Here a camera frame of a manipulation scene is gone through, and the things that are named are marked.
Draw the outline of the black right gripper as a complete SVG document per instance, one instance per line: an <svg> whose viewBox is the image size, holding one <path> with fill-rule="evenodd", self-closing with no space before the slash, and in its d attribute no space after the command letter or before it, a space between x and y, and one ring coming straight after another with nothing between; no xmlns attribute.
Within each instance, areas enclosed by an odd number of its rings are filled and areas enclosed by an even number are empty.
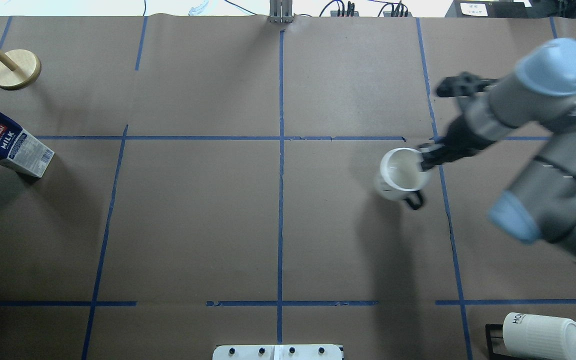
<svg viewBox="0 0 576 360"><path fill-rule="evenodd" d="M438 143L423 143L418 146L422 156L420 169L427 173L444 163L474 157L496 142L477 134L471 129L466 116L460 114L451 122Z"/></svg>

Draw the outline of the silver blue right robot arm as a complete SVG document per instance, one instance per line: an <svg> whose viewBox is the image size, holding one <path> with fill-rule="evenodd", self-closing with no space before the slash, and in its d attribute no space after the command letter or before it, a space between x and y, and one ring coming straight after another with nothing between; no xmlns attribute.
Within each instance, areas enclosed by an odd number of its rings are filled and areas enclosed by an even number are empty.
<svg viewBox="0 0 576 360"><path fill-rule="evenodd" d="M446 77L435 94L455 98L461 112L442 137L419 146L423 171L475 157L531 122L550 132L488 216L514 239L544 240L576 260L576 38L547 41L499 79Z"/></svg>

